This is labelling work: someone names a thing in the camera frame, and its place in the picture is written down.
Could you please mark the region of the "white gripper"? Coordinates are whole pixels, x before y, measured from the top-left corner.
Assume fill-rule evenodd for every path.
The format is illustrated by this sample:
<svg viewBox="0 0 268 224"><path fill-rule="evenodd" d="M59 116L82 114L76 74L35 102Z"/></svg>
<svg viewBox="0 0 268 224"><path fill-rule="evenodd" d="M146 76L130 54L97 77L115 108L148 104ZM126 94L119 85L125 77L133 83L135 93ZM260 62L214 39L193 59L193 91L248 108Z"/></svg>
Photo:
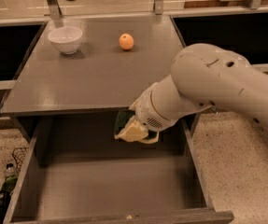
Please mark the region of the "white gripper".
<svg viewBox="0 0 268 224"><path fill-rule="evenodd" d="M178 90L172 81L152 84L130 106L135 116L117 118L114 137L135 142L146 138L148 130L158 133L174 126L179 120L178 98Z"/></svg>

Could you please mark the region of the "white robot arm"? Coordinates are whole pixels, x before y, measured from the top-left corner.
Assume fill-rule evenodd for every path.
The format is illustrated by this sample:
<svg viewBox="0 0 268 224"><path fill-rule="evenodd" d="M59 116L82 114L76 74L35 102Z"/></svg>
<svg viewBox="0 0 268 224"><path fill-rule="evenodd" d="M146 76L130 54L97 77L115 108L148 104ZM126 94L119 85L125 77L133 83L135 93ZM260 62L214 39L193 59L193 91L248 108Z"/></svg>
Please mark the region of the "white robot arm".
<svg viewBox="0 0 268 224"><path fill-rule="evenodd" d="M114 136L152 144L179 119L211 107L242 114L268 130L268 75L233 51L190 45L174 58L169 76L118 113Z"/></svg>

